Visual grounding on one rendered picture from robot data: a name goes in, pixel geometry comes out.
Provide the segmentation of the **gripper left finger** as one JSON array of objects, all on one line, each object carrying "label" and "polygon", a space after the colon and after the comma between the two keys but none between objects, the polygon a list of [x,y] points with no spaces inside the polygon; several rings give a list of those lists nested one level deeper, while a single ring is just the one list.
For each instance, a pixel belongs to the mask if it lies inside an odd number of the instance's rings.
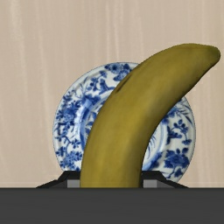
[{"label": "gripper left finger", "polygon": [[79,171],[64,171],[58,179],[39,185],[38,188],[79,188],[80,176]]}]

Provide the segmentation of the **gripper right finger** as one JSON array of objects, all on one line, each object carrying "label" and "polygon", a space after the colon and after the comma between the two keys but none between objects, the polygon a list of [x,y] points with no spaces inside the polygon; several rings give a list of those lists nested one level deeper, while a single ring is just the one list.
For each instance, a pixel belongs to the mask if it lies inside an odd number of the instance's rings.
[{"label": "gripper right finger", "polygon": [[142,171],[142,188],[185,188],[184,185],[166,179],[160,171]]}]

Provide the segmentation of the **yellow banana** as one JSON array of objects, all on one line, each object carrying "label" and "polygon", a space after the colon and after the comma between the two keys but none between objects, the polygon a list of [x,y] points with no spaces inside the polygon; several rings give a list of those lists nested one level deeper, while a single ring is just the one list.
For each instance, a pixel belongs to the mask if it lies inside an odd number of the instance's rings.
[{"label": "yellow banana", "polygon": [[82,187],[139,187],[144,154],[169,110],[221,58],[211,45],[182,44],[134,68],[103,104],[87,138]]}]

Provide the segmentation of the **blue and white plate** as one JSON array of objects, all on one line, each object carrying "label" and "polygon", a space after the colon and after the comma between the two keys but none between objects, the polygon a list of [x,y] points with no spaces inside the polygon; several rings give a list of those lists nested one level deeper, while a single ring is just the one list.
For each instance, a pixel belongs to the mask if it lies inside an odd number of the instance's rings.
[{"label": "blue and white plate", "polygon": [[[117,84],[137,65],[116,62],[83,74],[63,95],[53,122],[53,147],[64,171],[81,169],[83,151],[97,114]],[[179,181],[194,152],[196,129],[193,112],[182,98],[167,113],[145,152],[143,169],[160,171]]]}]

